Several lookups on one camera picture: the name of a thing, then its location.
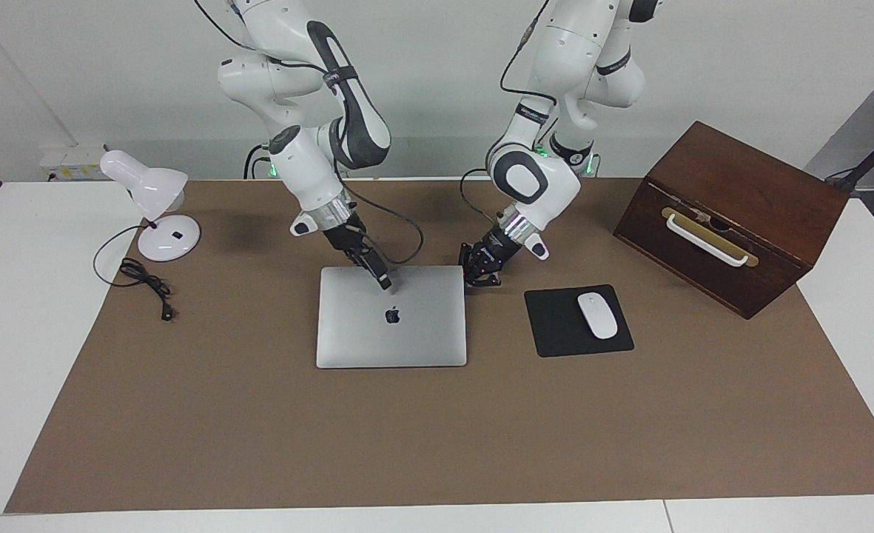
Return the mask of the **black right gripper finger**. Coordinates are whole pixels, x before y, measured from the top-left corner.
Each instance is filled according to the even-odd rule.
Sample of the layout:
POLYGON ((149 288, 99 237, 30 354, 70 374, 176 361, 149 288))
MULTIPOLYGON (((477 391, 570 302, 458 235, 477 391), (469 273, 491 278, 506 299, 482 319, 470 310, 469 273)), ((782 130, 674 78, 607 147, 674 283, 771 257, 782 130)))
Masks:
POLYGON ((375 250, 346 250, 345 254, 356 267, 362 267, 373 279, 380 280, 380 256, 375 250))
POLYGON ((379 253, 373 246, 361 246, 361 267, 376 280, 381 290, 389 290, 392 287, 392 280, 389 277, 386 261, 379 256, 379 253))

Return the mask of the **dark wooden box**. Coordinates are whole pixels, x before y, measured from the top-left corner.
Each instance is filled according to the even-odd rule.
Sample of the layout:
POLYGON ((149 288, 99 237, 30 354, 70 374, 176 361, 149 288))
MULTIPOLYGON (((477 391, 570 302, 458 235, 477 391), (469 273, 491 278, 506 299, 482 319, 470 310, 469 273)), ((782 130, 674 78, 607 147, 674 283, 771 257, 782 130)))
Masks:
POLYGON ((818 263, 849 195, 697 121, 646 173, 616 238, 743 318, 753 318, 818 263), (721 249, 731 267, 674 234, 665 215, 721 249))

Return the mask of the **brown table mat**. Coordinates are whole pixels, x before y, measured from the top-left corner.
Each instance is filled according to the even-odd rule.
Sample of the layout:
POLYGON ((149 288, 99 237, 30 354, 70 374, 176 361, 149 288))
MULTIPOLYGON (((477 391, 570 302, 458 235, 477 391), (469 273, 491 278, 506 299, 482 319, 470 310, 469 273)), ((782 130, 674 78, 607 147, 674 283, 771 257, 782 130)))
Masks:
POLYGON ((613 236, 633 179, 586 182, 503 286, 469 361, 315 366, 318 235, 275 181, 196 181, 200 246, 112 288, 7 512, 874 494, 874 417, 802 294, 745 320, 613 236), (524 293, 613 286, 635 348, 541 358, 524 293))

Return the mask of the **silver laptop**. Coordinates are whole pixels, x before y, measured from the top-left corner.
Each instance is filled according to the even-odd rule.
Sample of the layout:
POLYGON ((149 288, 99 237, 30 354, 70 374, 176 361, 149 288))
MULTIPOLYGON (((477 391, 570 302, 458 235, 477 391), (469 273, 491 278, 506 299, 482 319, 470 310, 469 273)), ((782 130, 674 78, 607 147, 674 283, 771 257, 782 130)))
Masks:
POLYGON ((383 289, 359 267, 320 277, 316 366, 321 369, 467 364, 460 266, 402 266, 383 289))

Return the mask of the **white computer mouse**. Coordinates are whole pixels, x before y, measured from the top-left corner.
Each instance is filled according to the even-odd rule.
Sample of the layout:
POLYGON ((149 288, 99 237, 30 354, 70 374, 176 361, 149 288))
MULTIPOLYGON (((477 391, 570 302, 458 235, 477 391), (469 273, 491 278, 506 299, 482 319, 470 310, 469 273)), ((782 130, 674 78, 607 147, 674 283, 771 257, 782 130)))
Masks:
POLYGON ((576 297, 576 303, 588 328, 594 338, 608 340, 616 337, 619 325, 615 314, 602 294, 598 292, 586 292, 576 297))

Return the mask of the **white desk lamp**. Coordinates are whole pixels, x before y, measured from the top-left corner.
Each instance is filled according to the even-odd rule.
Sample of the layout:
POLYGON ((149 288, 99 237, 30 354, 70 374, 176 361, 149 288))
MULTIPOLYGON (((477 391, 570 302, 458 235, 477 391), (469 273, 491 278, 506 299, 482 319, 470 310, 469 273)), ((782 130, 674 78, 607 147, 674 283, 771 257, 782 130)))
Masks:
POLYGON ((101 157, 101 171, 125 186, 147 223, 138 251, 157 263, 172 262, 196 247, 202 236, 198 222, 174 212, 184 202, 189 176, 173 169, 149 167, 128 152, 112 150, 101 157))

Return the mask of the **black mouse pad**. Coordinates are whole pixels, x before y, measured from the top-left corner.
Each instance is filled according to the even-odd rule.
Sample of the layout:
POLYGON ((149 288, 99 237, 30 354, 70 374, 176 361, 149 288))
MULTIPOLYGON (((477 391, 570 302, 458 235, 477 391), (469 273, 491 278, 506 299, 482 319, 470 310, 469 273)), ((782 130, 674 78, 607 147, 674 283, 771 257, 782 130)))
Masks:
POLYGON ((619 353, 635 348, 615 287, 610 284, 531 290, 524 293, 524 299, 536 353, 541 358, 619 353), (593 337, 576 303, 576 297, 586 292, 598 292, 608 301, 619 325, 616 337, 593 337))

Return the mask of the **white power strip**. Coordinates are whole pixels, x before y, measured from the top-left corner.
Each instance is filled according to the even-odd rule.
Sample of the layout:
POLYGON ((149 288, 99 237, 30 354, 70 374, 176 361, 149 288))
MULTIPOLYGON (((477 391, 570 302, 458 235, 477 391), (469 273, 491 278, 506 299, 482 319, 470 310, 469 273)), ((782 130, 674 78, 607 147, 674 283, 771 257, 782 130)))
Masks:
POLYGON ((101 171, 105 152, 104 144, 45 149, 40 161, 41 179, 48 182, 109 180, 101 171))

